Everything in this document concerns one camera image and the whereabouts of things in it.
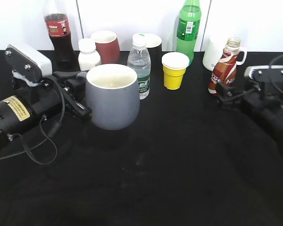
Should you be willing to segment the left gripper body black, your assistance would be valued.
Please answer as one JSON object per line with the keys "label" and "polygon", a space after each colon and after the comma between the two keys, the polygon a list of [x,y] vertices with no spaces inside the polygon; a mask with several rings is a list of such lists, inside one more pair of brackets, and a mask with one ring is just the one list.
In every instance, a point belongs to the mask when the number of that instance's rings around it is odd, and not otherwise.
{"label": "left gripper body black", "polygon": [[14,96],[29,113],[27,119],[19,121],[13,126],[14,129],[32,129],[39,124],[43,115],[51,118],[61,113],[62,100],[58,89],[52,81],[46,80],[45,82],[49,85],[29,87],[22,80],[13,80]]}

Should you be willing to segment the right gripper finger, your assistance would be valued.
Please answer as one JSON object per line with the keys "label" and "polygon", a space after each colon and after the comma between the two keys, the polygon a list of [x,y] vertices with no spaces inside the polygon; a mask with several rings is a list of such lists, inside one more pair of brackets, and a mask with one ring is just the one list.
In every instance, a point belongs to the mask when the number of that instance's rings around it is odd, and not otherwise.
{"label": "right gripper finger", "polygon": [[219,96],[217,99],[217,104],[220,107],[236,107],[240,104],[242,95],[236,95],[232,97]]}
{"label": "right gripper finger", "polygon": [[218,82],[216,84],[216,93],[221,97],[225,97],[225,98],[232,97],[233,96],[232,90],[233,90],[232,87],[228,87],[224,83]]}

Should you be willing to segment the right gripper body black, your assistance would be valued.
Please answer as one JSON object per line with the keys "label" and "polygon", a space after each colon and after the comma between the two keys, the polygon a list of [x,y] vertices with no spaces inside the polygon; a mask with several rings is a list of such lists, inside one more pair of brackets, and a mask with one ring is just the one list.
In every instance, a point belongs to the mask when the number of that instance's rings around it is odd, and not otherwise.
{"label": "right gripper body black", "polygon": [[259,113],[268,110],[272,113],[283,112],[283,82],[248,80],[236,86],[241,97],[235,101],[239,110],[244,113]]}

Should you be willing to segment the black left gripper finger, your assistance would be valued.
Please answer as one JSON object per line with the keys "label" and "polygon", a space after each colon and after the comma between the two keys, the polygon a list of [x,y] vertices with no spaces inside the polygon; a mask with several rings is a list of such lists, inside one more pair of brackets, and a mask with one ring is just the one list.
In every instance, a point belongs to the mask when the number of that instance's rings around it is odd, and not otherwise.
{"label": "black left gripper finger", "polygon": [[52,75],[58,80],[58,81],[66,81],[70,79],[86,79],[88,71],[77,71],[77,72],[61,72],[56,71]]}
{"label": "black left gripper finger", "polygon": [[67,113],[77,120],[89,121],[92,117],[92,110],[81,103],[85,98],[85,89],[75,89],[74,91],[71,91],[67,87],[64,87],[61,91],[61,120],[63,120],[65,113]]}

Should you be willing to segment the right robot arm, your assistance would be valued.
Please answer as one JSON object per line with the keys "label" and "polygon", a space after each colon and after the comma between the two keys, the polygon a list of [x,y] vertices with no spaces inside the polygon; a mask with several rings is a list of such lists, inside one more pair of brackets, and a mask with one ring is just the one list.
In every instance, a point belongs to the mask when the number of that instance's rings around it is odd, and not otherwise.
{"label": "right robot arm", "polygon": [[153,137],[160,145],[175,145],[180,140],[198,140],[202,145],[214,137],[227,140],[235,126],[230,108],[248,115],[277,143],[283,156],[283,102],[274,96],[262,95],[254,84],[249,90],[226,97],[228,88],[217,85],[219,97],[212,99],[161,94],[140,103],[136,79],[116,78],[67,80],[61,91],[64,107],[83,121],[91,121],[104,130],[122,130],[139,122],[142,139]]}

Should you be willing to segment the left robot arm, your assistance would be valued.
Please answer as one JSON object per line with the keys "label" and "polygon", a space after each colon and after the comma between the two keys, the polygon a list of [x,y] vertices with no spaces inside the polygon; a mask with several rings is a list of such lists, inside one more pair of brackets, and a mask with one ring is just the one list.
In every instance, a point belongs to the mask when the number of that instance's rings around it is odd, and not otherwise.
{"label": "left robot arm", "polygon": [[30,131],[47,119],[60,115],[45,137],[36,145],[52,141],[60,130],[65,114],[81,121],[91,119],[91,109],[82,105],[85,96],[87,71],[54,72],[29,81],[13,71],[15,94],[0,101],[0,152],[16,137]]}

